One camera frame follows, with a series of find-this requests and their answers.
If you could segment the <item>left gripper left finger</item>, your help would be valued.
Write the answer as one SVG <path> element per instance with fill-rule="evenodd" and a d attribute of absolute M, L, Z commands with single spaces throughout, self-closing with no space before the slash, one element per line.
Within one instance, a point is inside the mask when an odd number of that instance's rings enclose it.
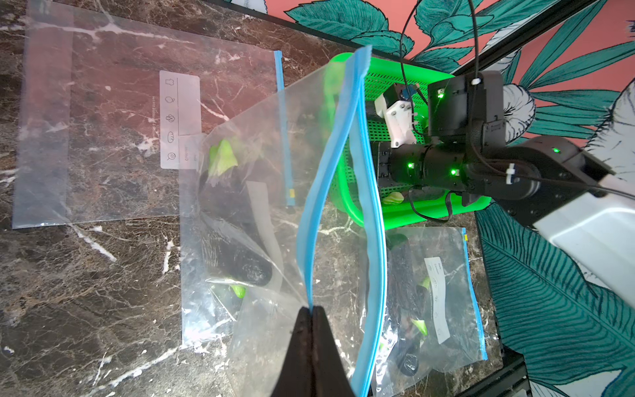
<path fill-rule="evenodd" d="M 309 397 L 314 394 L 313 325 L 309 308 L 300 309 L 289 347 L 271 397 Z"/>

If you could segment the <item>clear zip-top bag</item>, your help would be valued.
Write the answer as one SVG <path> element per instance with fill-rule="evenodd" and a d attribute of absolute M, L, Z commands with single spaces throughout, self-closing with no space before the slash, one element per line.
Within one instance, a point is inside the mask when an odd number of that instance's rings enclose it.
<path fill-rule="evenodd" d="M 176 215 L 203 135 L 281 86 L 280 51 L 50 1 L 26 20 L 15 228 Z"/>
<path fill-rule="evenodd" d="M 464 228 L 407 227 L 386 233 L 403 234 L 413 254 L 416 281 L 425 288 L 424 321 L 427 334 L 419 350 L 419 369 L 410 377 L 390 359 L 397 342 L 388 311 L 388 265 L 385 319 L 375 361 L 372 386 L 378 396 L 395 396 L 430 372 L 448 373 L 488 358 L 485 331 L 471 280 L 467 234 Z"/>
<path fill-rule="evenodd" d="M 370 389 L 386 296 L 386 246 L 372 170 L 365 77 L 372 49 L 343 54 L 203 135 L 180 170 L 182 342 L 214 353 L 236 396 L 271 396 L 301 308 L 322 306 L 354 396 Z M 208 150 L 228 139 L 254 163 L 258 230 L 274 266 L 264 287 L 210 281 L 198 233 Z M 350 150 L 364 225 L 330 200 Z"/>

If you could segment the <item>dark purple eggplant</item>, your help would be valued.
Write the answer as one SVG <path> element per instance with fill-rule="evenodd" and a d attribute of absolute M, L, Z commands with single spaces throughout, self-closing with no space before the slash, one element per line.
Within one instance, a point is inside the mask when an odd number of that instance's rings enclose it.
<path fill-rule="evenodd" d="M 388 243 L 388 311 L 397 342 L 390 359 L 401 373 L 416 375 L 419 369 L 419 350 L 422 337 L 427 334 L 423 316 L 425 288 L 413 272 L 413 254 L 408 238 L 394 234 Z"/>

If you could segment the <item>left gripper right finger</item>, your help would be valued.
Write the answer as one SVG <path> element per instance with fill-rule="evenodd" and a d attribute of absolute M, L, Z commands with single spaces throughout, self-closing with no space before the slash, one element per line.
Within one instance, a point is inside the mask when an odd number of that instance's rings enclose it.
<path fill-rule="evenodd" d="M 313 307 L 312 336 L 313 396 L 354 396 L 322 306 Z"/>

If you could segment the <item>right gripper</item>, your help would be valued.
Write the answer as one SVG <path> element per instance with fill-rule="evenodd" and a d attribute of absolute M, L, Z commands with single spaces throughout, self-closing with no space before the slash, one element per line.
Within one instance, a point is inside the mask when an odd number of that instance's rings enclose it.
<path fill-rule="evenodd" d="M 535 165 L 506 149 L 504 79 L 498 71 L 464 74 L 428 86 L 425 143 L 372 142 L 381 188 L 445 189 L 493 199 L 521 200 L 537 193 Z"/>

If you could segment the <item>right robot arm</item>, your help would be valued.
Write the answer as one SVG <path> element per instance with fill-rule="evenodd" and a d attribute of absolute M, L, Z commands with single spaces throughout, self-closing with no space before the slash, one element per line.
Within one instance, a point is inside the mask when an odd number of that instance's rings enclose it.
<path fill-rule="evenodd" d="M 506 144 L 504 80 L 497 71 L 428 86 L 430 142 L 370 145 L 381 185 L 443 190 L 462 206 L 493 199 L 634 301 L 634 188 L 603 161 L 554 136 Z"/>

